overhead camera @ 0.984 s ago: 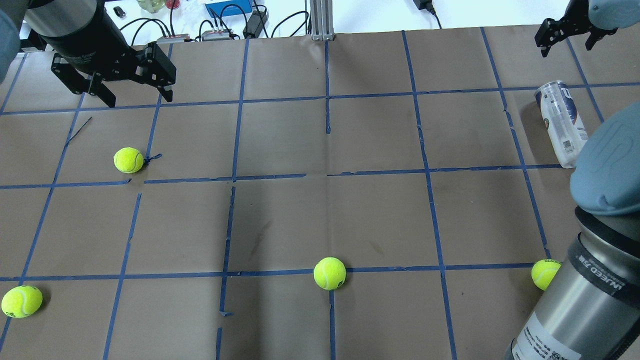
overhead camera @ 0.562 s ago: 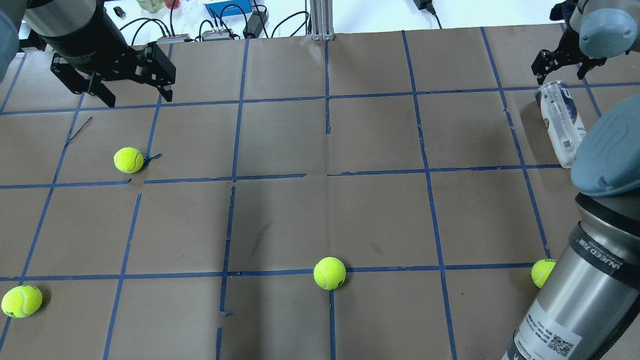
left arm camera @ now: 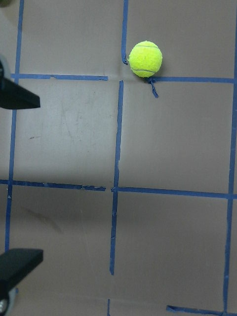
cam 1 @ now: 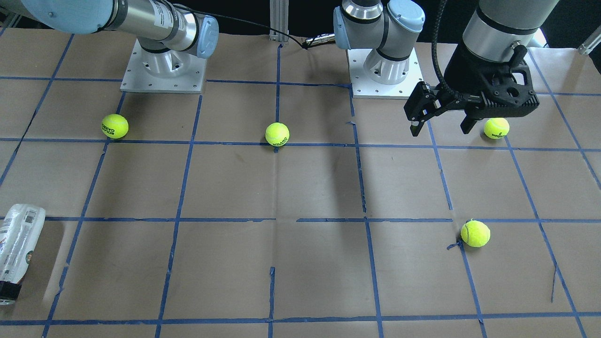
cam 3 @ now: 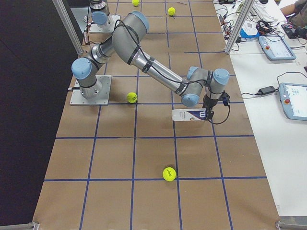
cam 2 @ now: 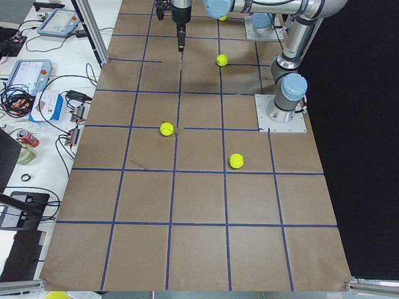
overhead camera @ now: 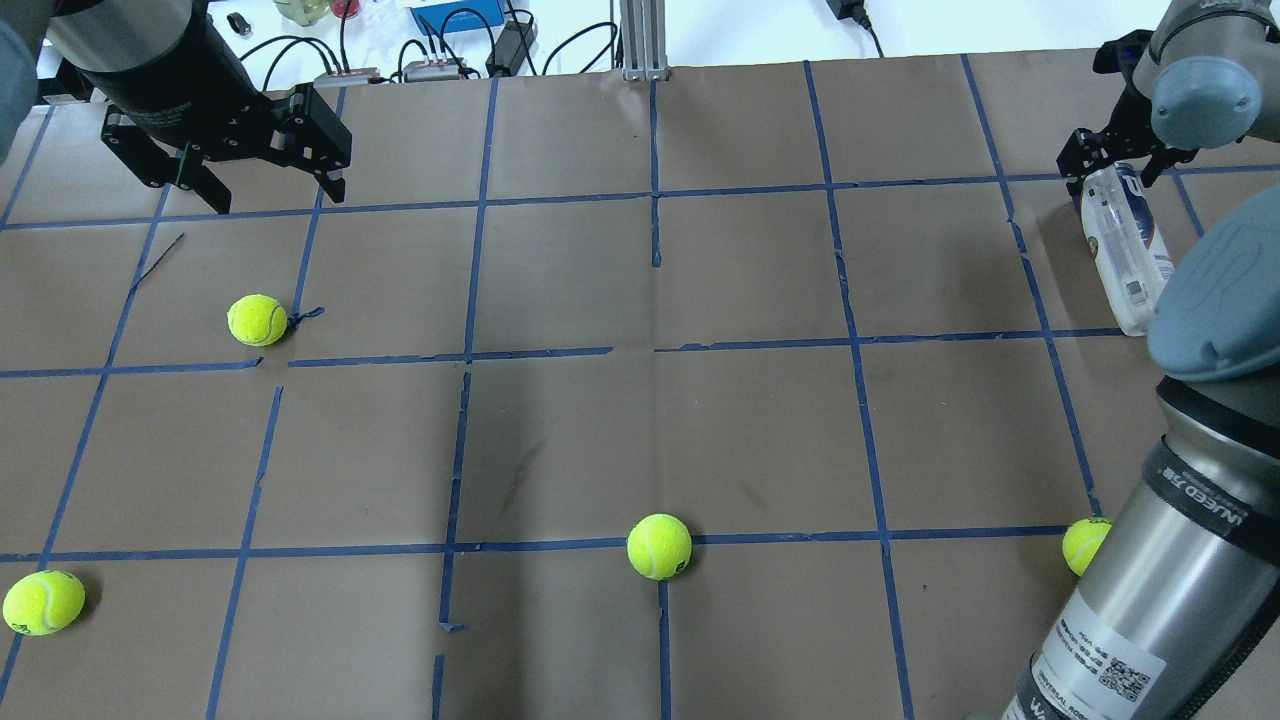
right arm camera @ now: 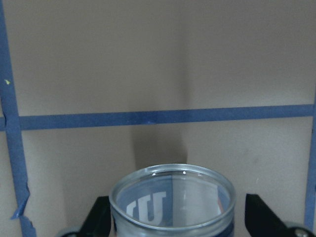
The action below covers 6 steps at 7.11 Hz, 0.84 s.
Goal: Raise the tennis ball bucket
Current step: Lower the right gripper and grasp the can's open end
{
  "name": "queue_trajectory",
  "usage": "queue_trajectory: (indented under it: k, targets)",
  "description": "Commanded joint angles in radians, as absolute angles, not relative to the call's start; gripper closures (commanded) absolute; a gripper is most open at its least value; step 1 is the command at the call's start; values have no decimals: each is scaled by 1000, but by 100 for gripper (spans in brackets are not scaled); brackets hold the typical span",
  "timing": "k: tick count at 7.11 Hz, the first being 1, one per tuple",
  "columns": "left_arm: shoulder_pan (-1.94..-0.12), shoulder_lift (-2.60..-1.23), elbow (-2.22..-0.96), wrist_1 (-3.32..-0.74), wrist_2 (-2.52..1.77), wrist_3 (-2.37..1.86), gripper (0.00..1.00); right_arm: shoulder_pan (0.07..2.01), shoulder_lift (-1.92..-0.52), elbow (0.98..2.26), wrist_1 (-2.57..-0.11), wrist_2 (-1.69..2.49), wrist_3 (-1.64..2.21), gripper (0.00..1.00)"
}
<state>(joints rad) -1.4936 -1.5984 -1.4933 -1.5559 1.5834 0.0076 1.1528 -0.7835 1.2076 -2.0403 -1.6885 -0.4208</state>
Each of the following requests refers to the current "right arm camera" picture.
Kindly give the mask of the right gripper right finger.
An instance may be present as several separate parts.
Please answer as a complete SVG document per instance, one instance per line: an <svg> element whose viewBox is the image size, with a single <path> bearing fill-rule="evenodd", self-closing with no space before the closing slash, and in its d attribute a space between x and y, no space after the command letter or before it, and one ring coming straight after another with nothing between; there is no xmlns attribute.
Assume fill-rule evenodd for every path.
<svg viewBox="0 0 316 237"><path fill-rule="evenodd" d="M245 199L245 227L251 237L284 237L287 226L257 194Z"/></svg>

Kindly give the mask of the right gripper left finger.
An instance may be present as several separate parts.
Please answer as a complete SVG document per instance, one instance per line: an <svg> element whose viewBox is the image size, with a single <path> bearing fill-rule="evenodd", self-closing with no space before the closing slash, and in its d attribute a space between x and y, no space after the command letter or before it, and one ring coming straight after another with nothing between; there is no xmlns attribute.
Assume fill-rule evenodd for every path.
<svg viewBox="0 0 316 237"><path fill-rule="evenodd" d="M110 231L111 208L109 197L98 197L79 230L79 237L108 237Z"/></svg>

